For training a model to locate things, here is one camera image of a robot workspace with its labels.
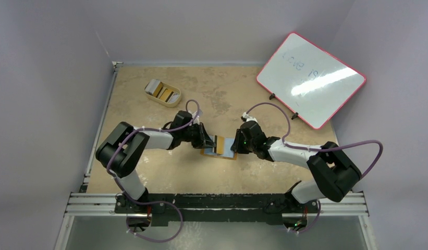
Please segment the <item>orange leather card holder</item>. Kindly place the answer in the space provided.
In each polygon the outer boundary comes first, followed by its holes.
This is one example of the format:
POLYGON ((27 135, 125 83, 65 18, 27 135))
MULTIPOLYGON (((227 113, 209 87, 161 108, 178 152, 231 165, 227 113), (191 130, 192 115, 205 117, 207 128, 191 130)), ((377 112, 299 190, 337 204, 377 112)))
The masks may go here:
POLYGON ((231 147, 233 146, 234 142, 233 138, 210 135, 210 139, 212 139, 214 143, 216 143, 216 146, 214 148, 201 149, 201 155, 229 160, 237 159, 238 154, 231 150, 231 147))

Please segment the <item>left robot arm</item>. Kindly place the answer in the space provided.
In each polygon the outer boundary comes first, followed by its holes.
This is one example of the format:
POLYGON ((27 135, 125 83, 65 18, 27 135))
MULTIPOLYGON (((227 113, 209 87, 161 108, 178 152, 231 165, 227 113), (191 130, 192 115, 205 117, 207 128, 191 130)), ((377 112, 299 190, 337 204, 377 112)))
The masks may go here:
POLYGON ((195 149, 214 148, 202 122, 194 121, 188 111, 180 110, 169 122, 169 129, 135 128, 120 122, 101 143, 95 158, 116 181, 125 196, 128 207, 142 213, 148 207, 148 190, 141 183, 136 166, 146 149, 172 150, 182 142, 189 142, 195 149))

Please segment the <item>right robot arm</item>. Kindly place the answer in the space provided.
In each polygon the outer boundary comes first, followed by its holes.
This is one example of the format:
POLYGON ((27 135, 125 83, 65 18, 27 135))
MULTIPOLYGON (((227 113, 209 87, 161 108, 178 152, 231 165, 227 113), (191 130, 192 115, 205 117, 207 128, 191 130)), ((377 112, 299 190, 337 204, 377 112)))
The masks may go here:
POLYGON ((286 207, 298 212, 309 201, 328 198, 340 202, 361 180, 358 167, 337 144, 307 147, 302 144, 286 146, 276 136, 267 137, 260 125, 253 120, 244 122, 236 131, 231 150, 238 154, 254 153, 259 159, 285 162, 308 169, 313 178, 299 181, 285 194, 286 207))

